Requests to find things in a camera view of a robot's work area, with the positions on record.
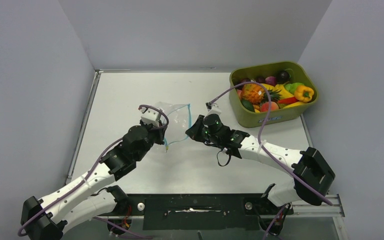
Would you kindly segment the clear zip top bag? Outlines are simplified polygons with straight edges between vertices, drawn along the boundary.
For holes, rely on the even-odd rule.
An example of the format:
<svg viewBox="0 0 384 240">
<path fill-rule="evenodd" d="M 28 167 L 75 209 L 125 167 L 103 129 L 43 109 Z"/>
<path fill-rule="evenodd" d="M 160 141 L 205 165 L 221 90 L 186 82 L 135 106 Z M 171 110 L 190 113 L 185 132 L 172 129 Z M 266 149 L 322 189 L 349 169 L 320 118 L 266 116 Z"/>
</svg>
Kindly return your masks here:
<svg viewBox="0 0 384 240">
<path fill-rule="evenodd" d="M 167 153 L 172 145 L 185 141 L 188 135 L 185 133 L 192 126 L 191 105 L 157 102 L 154 107 L 162 110 L 168 117 L 168 128 L 163 139 L 163 150 Z"/>
</svg>

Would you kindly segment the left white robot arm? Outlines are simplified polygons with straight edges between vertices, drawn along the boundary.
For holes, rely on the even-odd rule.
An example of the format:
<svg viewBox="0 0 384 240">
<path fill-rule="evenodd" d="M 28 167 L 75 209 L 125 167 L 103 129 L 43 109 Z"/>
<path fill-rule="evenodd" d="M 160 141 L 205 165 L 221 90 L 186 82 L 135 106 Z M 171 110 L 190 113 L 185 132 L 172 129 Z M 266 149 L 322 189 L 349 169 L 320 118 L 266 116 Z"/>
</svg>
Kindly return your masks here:
<svg viewBox="0 0 384 240">
<path fill-rule="evenodd" d="M 25 200 L 18 236 L 59 240 L 87 220 L 120 210 L 127 195 L 114 183 L 134 170 L 154 145 L 164 144 L 167 126 L 141 121 L 107 146 L 84 174 L 53 193 Z"/>
</svg>

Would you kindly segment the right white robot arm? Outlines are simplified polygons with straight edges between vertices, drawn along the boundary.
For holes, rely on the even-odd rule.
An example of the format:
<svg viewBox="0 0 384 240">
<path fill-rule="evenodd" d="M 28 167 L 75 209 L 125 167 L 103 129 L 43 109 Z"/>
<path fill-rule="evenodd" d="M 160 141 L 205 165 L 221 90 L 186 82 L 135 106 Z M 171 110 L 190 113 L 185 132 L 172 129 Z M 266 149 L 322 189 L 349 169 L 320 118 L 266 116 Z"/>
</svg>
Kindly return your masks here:
<svg viewBox="0 0 384 240">
<path fill-rule="evenodd" d="M 266 213 L 275 213 L 281 206 L 296 201 L 313 206 L 333 205 L 326 195 L 336 175 L 313 147 L 298 150 L 260 140 L 224 125 L 217 114 L 199 115 L 185 133 L 196 142 L 220 149 L 229 158 L 253 160 L 289 174 L 291 180 L 273 183 L 263 194 L 261 207 Z"/>
</svg>

